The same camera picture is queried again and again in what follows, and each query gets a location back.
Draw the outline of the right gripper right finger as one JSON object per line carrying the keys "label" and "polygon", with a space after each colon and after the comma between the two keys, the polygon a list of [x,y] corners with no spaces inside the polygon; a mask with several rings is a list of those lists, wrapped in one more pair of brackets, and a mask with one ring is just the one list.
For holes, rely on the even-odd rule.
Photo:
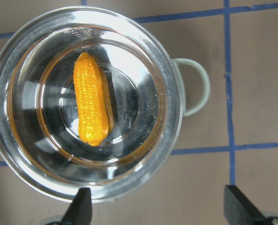
{"label": "right gripper right finger", "polygon": [[230,225],[270,225],[265,217],[236,185],[224,187],[224,217]]}

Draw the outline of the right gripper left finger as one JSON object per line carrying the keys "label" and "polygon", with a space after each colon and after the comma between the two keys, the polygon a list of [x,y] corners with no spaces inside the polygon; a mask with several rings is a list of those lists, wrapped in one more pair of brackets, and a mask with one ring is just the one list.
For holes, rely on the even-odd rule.
{"label": "right gripper left finger", "polygon": [[80,188],[62,218],[63,225],[90,225],[93,217],[91,190]]}

